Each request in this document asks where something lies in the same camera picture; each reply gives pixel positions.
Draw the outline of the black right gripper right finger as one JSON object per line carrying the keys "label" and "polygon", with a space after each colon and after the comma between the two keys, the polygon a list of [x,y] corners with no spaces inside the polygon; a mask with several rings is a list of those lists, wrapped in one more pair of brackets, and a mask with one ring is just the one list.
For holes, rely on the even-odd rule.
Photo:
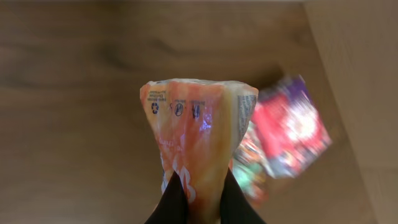
{"label": "black right gripper right finger", "polygon": [[220,200],[221,224],[266,224],[246,200],[229,169]]}

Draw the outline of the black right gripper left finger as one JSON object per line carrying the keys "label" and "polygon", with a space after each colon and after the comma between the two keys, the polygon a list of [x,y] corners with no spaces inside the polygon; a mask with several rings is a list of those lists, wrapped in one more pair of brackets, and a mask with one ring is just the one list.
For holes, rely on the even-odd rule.
{"label": "black right gripper left finger", "polygon": [[180,177],[173,172],[155,210],[144,224],[187,224],[188,202]]}

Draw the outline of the orange chocolate bar wrapper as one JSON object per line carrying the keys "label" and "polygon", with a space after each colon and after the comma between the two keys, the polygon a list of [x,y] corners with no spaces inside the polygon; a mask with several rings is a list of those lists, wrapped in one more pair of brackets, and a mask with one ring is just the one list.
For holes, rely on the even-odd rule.
{"label": "orange chocolate bar wrapper", "polygon": [[[263,168],[264,172],[266,173],[266,179],[267,179],[267,159],[264,155],[264,151],[262,150],[261,144],[257,138],[256,130],[255,130],[255,125],[251,121],[249,122],[248,129],[238,146],[237,150],[233,154],[233,159],[232,159],[232,165],[231,165],[231,170],[233,170],[233,163],[234,161],[241,162],[243,164],[250,164],[253,162],[258,162],[260,163]],[[260,194],[258,197],[250,197],[248,195],[245,195],[245,197],[249,200],[249,203],[251,203],[254,206],[259,206],[265,199],[267,198],[267,185],[266,182],[264,184],[263,188],[263,193]]]}

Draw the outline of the purple pad package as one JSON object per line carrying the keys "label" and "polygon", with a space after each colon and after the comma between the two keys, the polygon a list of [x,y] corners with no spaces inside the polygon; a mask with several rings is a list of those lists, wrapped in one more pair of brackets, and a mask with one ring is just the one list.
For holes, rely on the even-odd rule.
{"label": "purple pad package", "polygon": [[275,179],[298,176],[332,143],[300,75],[261,90],[252,121]]}

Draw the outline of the teal snack packet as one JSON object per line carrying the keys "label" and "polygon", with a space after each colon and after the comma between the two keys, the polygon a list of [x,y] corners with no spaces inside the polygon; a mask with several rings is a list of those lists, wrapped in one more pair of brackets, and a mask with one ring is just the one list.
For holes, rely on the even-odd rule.
{"label": "teal snack packet", "polygon": [[234,161],[232,171],[240,188],[246,195],[254,198],[263,193],[266,173],[260,163],[253,162],[250,164],[243,164]]}

